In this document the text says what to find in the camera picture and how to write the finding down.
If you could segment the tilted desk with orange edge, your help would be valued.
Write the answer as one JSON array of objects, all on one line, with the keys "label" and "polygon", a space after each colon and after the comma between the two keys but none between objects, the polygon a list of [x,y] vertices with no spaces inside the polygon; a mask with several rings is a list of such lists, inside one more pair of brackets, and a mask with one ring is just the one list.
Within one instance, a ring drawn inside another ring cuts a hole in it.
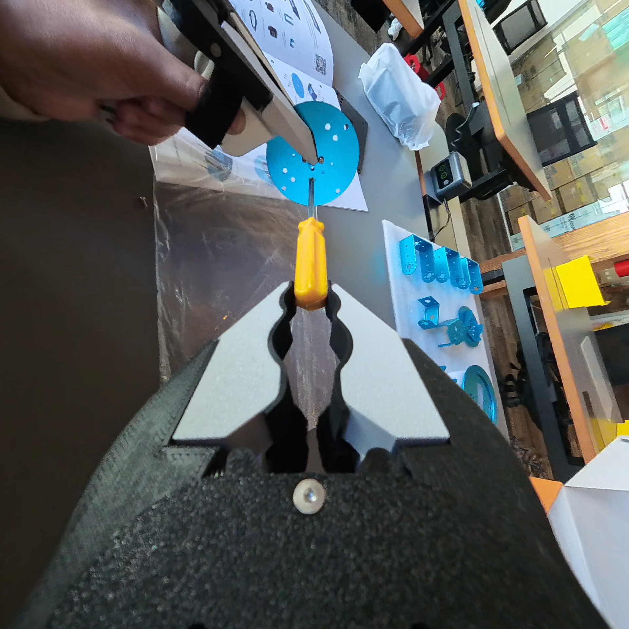
[{"label": "tilted desk with orange edge", "polygon": [[524,180],[544,200],[552,194],[531,134],[506,52],[475,1],[459,1],[462,20],[481,82],[492,130]]}]

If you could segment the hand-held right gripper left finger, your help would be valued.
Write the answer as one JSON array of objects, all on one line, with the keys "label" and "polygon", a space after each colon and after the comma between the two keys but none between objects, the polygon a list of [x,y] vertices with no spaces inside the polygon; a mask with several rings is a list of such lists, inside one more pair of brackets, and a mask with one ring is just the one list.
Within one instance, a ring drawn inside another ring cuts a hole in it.
[{"label": "hand-held right gripper left finger", "polygon": [[280,284],[220,336],[172,434],[178,445],[247,448],[270,471],[304,471],[308,422],[284,359],[293,344],[293,282]]}]

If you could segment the yellow handled screwdriver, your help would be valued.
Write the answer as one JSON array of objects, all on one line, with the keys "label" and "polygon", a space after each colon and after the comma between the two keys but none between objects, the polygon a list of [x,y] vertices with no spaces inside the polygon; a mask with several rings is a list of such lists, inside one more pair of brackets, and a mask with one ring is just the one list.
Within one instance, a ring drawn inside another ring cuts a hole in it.
[{"label": "yellow handled screwdriver", "polygon": [[309,179],[308,218],[298,225],[294,295],[296,305],[306,311],[326,305],[328,273],[325,226],[318,220],[315,204],[315,179]]}]

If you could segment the yellow box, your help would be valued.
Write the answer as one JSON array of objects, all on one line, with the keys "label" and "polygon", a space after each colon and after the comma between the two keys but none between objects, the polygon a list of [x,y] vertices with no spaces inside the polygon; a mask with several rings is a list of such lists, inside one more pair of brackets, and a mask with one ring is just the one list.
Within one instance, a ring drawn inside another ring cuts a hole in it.
[{"label": "yellow box", "polygon": [[556,311],[606,306],[589,256],[549,267],[543,271],[551,303]]}]

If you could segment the white crumpled plastic bag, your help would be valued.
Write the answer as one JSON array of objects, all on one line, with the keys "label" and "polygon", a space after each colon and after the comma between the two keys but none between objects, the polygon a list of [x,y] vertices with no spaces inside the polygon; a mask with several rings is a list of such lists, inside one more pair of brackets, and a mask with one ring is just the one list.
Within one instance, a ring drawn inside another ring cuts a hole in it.
[{"label": "white crumpled plastic bag", "polygon": [[358,78],[375,112],[402,146],[412,151],[429,146],[441,100],[393,44],[383,43],[361,65]]}]

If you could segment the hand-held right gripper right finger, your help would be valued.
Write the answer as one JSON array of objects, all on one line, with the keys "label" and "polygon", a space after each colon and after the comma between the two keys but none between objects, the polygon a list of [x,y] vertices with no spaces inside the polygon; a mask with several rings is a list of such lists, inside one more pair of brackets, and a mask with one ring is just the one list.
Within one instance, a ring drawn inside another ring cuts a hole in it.
[{"label": "hand-held right gripper right finger", "polygon": [[355,471],[374,449],[444,445],[450,432],[403,339],[338,284],[328,288],[330,348],[337,359],[319,417],[326,471]]}]

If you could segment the white instruction manual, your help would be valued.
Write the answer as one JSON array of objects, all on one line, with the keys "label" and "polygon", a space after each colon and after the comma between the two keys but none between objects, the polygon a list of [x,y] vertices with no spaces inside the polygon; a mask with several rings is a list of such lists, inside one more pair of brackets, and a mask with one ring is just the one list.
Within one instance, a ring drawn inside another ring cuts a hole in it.
[{"label": "white instruction manual", "polygon": [[[340,109],[333,89],[334,57],[312,1],[232,1],[294,105],[326,103]],[[281,198],[269,175],[265,144],[248,153],[239,136],[209,148],[188,130],[149,149],[155,178],[169,184]]]}]

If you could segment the grey device with green display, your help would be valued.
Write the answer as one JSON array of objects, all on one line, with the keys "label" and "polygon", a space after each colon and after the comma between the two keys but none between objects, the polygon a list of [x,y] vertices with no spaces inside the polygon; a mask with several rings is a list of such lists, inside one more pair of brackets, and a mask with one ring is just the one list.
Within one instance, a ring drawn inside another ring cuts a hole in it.
[{"label": "grey device with green display", "polygon": [[466,158],[458,151],[438,162],[429,173],[433,198],[440,202],[450,201],[472,188],[472,178]]}]

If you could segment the neighbouring desk with orange edge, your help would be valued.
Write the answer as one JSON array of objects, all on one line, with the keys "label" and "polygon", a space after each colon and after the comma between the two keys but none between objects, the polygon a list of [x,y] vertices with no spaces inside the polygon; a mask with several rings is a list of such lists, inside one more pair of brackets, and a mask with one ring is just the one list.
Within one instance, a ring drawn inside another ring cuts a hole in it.
[{"label": "neighbouring desk with orange edge", "polygon": [[402,24],[411,38],[419,37],[424,30],[420,1],[382,1],[390,13]]}]

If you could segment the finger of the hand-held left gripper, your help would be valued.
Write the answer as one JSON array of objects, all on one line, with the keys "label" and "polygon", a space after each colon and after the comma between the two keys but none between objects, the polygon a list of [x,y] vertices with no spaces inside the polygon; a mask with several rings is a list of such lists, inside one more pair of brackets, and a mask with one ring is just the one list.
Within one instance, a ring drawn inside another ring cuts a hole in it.
[{"label": "finger of the hand-held left gripper", "polygon": [[318,161],[313,134],[281,86],[262,50],[235,10],[228,10],[221,24],[224,42],[235,52],[237,61],[225,64],[240,89],[240,109],[245,127],[238,135],[225,135],[221,149],[232,156],[243,156],[253,149],[282,137],[307,162]]}]

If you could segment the person's left hand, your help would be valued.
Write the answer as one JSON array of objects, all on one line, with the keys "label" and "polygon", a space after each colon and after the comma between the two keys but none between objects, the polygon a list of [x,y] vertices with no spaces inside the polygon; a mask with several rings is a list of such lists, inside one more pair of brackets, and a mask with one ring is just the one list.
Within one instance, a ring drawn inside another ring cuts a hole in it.
[{"label": "person's left hand", "polygon": [[1,89],[18,114],[96,121],[153,146],[175,135],[208,81],[164,45],[153,1],[2,1]]}]

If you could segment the white foam tray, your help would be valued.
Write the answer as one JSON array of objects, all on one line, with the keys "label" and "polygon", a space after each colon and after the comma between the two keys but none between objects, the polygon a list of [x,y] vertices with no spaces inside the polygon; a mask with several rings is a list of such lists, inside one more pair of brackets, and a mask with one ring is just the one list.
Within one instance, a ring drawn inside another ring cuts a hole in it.
[{"label": "white foam tray", "polygon": [[[508,439],[507,421],[479,295],[457,289],[450,282],[440,284],[435,280],[427,284],[421,280],[419,272],[405,276],[401,270],[399,241],[414,233],[386,220],[382,222],[382,228],[397,333],[412,340],[423,350],[481,407]],[[434,249],[446,247],[434,242],[432,244]],[[444,330],[442,328],[422,330],[418,325],[424,310],[418,299],[428,295],[434,297],[440,304],[439,323],[455,318],[461,306],[467,306],[474,312],[479,323],[484,325],[483,339],[476,348],[472,349],[464,344],[448,348],[437,347],[446,340]]]}]

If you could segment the red plastic object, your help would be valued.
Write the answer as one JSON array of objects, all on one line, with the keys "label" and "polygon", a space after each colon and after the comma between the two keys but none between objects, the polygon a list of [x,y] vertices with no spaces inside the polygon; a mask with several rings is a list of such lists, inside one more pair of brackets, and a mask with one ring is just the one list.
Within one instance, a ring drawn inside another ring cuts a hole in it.
[{"label": "red plastic object", "polygon": [[[405,60],[405,63],[407,63],[407,65],[412,69],[412,71],[417,76],[419,76],[422,82],[424,83],[429,82],[429,72],[425,67],[422,66],[421,62],[419,61],[419,58],[415,54],[405,55],[404,60]],[[436,84],[436,86],[434,87],[434,90],[436,91],[439,99],[443,101],[446,94],[446,89],[445,89],[445,85],[443,81]]]}]

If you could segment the blue round metal disc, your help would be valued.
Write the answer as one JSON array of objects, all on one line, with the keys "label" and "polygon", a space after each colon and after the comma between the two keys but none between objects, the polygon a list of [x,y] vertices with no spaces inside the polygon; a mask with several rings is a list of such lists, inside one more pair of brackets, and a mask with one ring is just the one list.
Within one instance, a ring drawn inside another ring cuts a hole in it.
[{"label": "blue round metal disc", "polygon": [[310,180],[314,180],[314,204],[336,201],[357,174],[358,137],[350,120],[337,107],[318,101],[295,106],[313,134],[319,161],[309,163],[282,137],[266,148],[266,162],[273,185],[288,200],[308,205]]}]

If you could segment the clear plastic bag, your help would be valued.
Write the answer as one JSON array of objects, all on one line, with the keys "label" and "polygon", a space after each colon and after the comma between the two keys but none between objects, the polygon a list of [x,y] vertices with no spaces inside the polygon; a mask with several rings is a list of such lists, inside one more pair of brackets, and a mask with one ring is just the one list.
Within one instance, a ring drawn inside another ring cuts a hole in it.
[{"label": "clear plastic bag", "polygon": [[[159,361],[167,382],[295,273],[297,224],[306,210],[199,187],[154,183]],[[321,212],[328,275],[394,326],[382,222]]]}]

